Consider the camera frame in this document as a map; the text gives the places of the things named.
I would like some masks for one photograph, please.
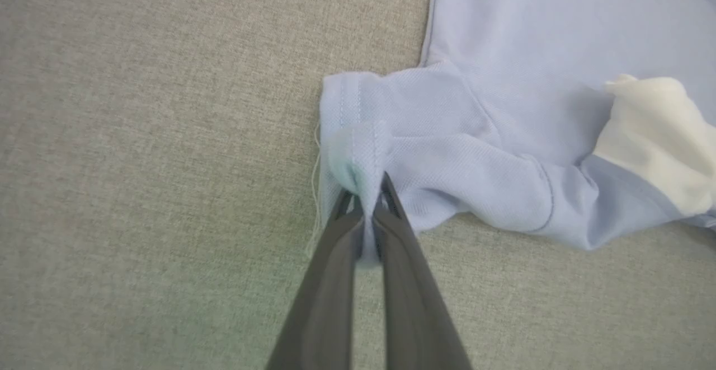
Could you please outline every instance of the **gray fabric surface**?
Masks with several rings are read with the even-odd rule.
[[[427,0],[0,0],[0,368],[261,368],[307,265],[321,78]],[[476,368],[714,368],[716,242],[421,240]],[[383,368],[378,271],[355,368]]]

